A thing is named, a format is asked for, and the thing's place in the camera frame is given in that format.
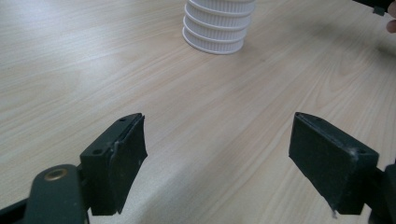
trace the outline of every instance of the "light wood tabletop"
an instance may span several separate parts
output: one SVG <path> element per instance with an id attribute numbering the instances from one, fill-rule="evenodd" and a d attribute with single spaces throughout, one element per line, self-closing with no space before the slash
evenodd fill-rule
<path id="1" fill-rule="evenodd" d="M 121 215 L 91 223 L 367 223 L 289 158 L 296 111 L 396 158 L 396 35 L 347 0 L 258 0 L 232 55 L 189 46 L 185 0 L 0 1 L 0 207 L 120 117 L 148 157 Z"/>

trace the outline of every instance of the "screw hole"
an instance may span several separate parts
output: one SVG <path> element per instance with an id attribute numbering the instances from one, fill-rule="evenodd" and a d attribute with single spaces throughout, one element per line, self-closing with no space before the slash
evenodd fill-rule
<path id="1" fill-rule="evenodd" d="M 92 154 L 93 154 L 93 155 L 99 155 L 99 154 L 102 153 L 102 151 L 103 151 L 102 149 L 96 149 L 96 150 L 93 151 Z"/>
<path id="2" fill-rule="evenodd" d="M 56 169 L 56 170 L 52 170 L 49 171 L 45 176 L 44 179 L 47 181 L 54 181 L 57 179 L 60 179 L 62 177 L 64 177 L 65 175 L 67 175 L 67 170 L 62 168 L 62 169 Z"/>

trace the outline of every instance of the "stacked white rings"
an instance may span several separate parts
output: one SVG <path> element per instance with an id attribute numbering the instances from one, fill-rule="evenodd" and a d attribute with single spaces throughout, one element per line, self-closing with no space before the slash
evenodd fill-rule
<path id="1" fill-rule="evenodd" d="M 196 49 L 235 53 L 244 45 L 255 0 L 188 0 L 183 36 Z"/>

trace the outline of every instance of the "white stacked object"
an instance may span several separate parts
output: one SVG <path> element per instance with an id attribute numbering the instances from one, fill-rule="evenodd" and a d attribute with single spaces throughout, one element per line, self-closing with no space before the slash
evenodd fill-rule
<path id="1" fill-rule="evenodd" d="M 188 0 L 183 36 L 196 49 L 231 54 L 244 45 L 255 0 Z"/>

